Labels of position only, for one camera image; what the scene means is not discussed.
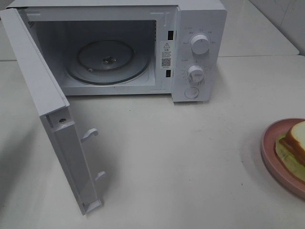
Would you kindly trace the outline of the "pink round plate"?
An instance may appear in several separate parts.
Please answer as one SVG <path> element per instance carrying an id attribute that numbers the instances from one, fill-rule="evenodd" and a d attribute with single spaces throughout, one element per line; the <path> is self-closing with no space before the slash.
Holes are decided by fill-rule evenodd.
<path id="1" fill-rule="evenodd" d="M 304 121 L 303 118 L 286 118 L 271 123 L 264 131 L 261 138 L 262 161 L 271 176 L 286 190 L 294 195 L 305 198 L 305 183 L 295 177 L 284 166 L 281 159 L 277 156 L 275 145 L 276 138 L 287 132 L 292 126 Z"/>

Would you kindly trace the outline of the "white microwave door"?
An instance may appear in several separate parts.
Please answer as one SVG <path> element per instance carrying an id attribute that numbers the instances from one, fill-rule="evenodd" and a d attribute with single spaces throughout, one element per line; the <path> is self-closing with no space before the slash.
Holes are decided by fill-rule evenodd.
<path id="1" fill-rule="evenodd" d="M 28 26 L 17 9 L 2 10 L 0 17 L 28 86 L 40 120 L 64 171 L 82 214 L 102 203 L 88 168 L 82 143 L 97 129 L 79 137 L 69 102 L 32 38 Z"/>

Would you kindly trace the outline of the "white microwave knob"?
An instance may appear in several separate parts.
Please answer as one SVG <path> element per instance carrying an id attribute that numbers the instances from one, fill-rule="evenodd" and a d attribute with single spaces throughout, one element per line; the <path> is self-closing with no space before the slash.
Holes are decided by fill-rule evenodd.
<path id="1" fill-rule="evenodd" d="M 191 39 L 191 48 L 197 55 L 205 54 L 209 50 L 210 40 L 205 34 L 196 34 Z"/>
<path id="2" fill-rule="evenodd" d="M 204 70 L 199 65 L 190 66 L 187 74 L 190 83 L 199 83 L 204 79 Z"/>

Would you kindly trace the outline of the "glass microwave turntable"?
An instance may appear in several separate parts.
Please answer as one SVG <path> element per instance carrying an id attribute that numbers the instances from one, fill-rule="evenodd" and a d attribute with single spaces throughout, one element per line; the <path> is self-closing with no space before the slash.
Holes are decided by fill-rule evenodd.
<path id="1" fill-rule="evenodd" d="M 113 85 L 141 75 L 150 60 L 145 51 L 139 51 L 124 41 L 106 39 L 70 51 L 66 71 L 82 83 Z"/>

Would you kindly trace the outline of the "round microwave door button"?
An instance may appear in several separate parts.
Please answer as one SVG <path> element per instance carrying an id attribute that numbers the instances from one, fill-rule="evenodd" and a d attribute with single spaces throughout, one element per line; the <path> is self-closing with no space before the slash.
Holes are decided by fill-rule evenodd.
<path id="1" fill-rule="evenodd" d="M 184 92 L 184 95 L 189 99 L 197 98 L 199 95 L 199 89 L 196 87 L 187 88 Z"/>

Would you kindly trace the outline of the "white bread sandwich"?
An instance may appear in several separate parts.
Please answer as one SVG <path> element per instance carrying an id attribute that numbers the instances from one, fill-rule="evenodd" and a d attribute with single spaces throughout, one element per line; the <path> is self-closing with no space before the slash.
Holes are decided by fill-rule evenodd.
<path id="1" fill-rule="evenodd" d="M 292 126 L 280 134 L 275 151 L 286 169 L 298 179 L 305 181 L 305 122 Z"/>

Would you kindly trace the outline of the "white microwave oven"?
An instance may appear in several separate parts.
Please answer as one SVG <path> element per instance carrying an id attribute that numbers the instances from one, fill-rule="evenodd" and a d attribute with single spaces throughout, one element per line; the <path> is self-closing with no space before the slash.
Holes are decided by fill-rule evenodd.
<path id="1" fill-rule="evenodd" d="M 218 0 L 16 0 L 17 9 L 64 95 L 169 94 L 174 102 L 207 101 L 214 81 L 227 11 Z M 209 50 L 193 53 L 191 39 L 205 34 Z M 66 71 L 70 51 L 90 42 L 124 41 L 149 54 L 138 77 L 113 85 L 82 83 Z M 204 79 L 190 83 L 199 65 Z M 199 89 L 197 98 L 184 95 Z"/>

